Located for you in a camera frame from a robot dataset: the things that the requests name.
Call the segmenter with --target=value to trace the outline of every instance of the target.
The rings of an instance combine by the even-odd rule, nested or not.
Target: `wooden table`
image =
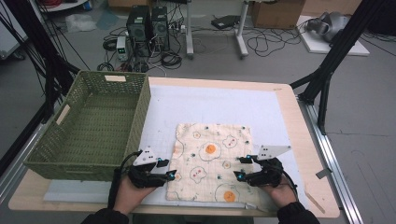
[[[316,173],[323,170],[317,150],[308,131],[300,107],[291,87],[287,84],[255,83],[184,78],[150,77],[150,85],[207,87],[238,90],[273,91],[282,112],[290,138],[291,148],[297,160],[304,189],[309,199],[309,208],[317,217],[338,217],[340,215],[327,177],[318,179]],[[28,170],[9,201],[12,210],[32,211],[88,211],[95,212],[106,207],[99,203],[51,203],[44,202],[50,180]],[[208,216],[252,216],[273,217],[275,214],[241,208],[174,207],[140,205],[136,213],[201,215]]]

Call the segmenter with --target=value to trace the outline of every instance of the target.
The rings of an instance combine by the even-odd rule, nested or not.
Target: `human hand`
[[[134,211],[134,209],[142,203],[143,199],[155,189],[156,188],[139,189],[131,182],[128,176],[125,176],[120,182],[113,210],[128,216],[128,214]]]
[[[294,191],[291,189],[288,179],[282,175],[280,184],[274,188],[270,185],[262,186],[260,189],[268,193],[278,208],[284,207],[289,203],[297,202]]]

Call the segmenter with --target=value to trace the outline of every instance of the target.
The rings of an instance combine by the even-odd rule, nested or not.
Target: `person's left hand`
[[[128,214],[134,211],[134,209],[142,203],[143,199],[155,189],[156,188],[139,189],[131,182],[128,176],[125,176],[120,182],[113,210],[128,216]]]

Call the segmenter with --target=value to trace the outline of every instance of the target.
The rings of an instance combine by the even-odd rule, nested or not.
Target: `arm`
[[[301,203],[297,202],[296,196],[285,176],[282,176],[282,180],[276,188],[272,186],[263,186],[260,188],[268,193],[275,205],[279,208],[277,211],[279,224],[319,223],[314,214],[306,210]]]
[[[128,214],[142,203],[143,199],[156,188],[138,189],[128,178],[120,182],[116,202],[113,209],[104,208],[87,216],[82,224],[127,224]]]

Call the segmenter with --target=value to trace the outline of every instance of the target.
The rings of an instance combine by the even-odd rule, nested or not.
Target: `desk leg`
[[[245,45],[244,37],[242,37],[242,32],[244,31],[245,19],[248,13],[248,1],[244,1],[242,5],[241,21],[239,22],[239,29],[235,30],[236,40],[238,42],[239,48],[241,49],[241,59],[248,56],[248,49]]]
[[[187,32],[186,32],[186,49],[187,57],[193,58],[194,47],[192,45],[192,31],[191,31],[191,0],[187,1]]]

